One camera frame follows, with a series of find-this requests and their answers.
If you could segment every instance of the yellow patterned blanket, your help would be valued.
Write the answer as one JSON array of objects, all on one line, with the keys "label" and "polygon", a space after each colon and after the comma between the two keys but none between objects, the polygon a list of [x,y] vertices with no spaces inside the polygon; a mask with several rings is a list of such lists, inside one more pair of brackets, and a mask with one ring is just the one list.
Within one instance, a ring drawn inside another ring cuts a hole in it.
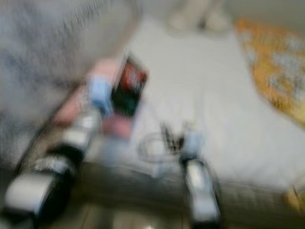
[{"label": "yellow patterned blanket", "polygon": [[258,90],[305,127],[305,36],[244,19],[236,30]]}]

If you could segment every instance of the white bed sheet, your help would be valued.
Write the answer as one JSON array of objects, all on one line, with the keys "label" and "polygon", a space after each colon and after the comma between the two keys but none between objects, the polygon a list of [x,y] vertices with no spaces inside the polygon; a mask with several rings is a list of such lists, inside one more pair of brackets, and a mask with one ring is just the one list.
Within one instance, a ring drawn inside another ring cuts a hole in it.
[{"label": "white bed sheet", "polygon": [[160,121],[179,131],[183,121],[197,120],[202,155],[220,180],[284,191],[305,175],[305,132],[259,96],[234,32],[175,37],[147,17],[129,49],[150,79],[123,160],[136,160],[130,152]]}]

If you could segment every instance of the white mattress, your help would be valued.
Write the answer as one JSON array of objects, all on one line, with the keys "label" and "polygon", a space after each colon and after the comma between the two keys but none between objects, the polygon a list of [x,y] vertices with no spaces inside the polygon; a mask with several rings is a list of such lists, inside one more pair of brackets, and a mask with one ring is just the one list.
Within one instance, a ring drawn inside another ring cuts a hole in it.
[{"label": "white mattress", "polygon": [[259,96],[234,32],[174,37],[146,18],[130,50],[150,71],[134,147],[161,121],[197,120],[220,180],[284,191],[305,175],[305,132]]},{"label": "white mattress", "polygon": [[137,150],[144,136],[160,131],[160,122],[178,132],[184,121],[195,120],[204,133],[202,157],[218,176],[224,216],[262,227],[303,228],[305,218],[282,194],[305,175],[304,130],[259,96],[236,35],[174,37],[147,17],[128,49],[150,79],[130,141],[104,136],[93,142],[81,173],[89,195],[99,186],[98,192],[183,202],[178,163],[145,163]]}]

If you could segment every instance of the floor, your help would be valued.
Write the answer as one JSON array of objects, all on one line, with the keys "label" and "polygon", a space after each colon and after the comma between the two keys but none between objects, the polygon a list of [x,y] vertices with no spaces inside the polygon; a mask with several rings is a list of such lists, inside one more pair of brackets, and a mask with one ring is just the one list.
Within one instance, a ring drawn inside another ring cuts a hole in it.
[{"label": "floor", "polygon": [[[190,229],[183,213],[135,206],[71,204],[52,225],[43,229]],[[249,229],[229,226],[228,229]]]}]

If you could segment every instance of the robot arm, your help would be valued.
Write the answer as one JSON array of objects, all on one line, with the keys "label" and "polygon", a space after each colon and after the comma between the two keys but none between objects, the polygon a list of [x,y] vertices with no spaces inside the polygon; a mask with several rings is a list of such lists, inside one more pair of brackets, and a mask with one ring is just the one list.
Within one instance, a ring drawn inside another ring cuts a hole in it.
[{"label": "robot arm", "polygon": [[213,189],[213,179],[207,165],[198,160],[202,136],[195,130],[184,134],[180,164],[188,190],[191,228],[220,229],[221,213]]},{"label": "robot arm", "polygon": [[35,229],[64,211],[100,121],[100,111],[88,109],[66,130],[60,144],[11,182],[0,213],[1,229]]}]

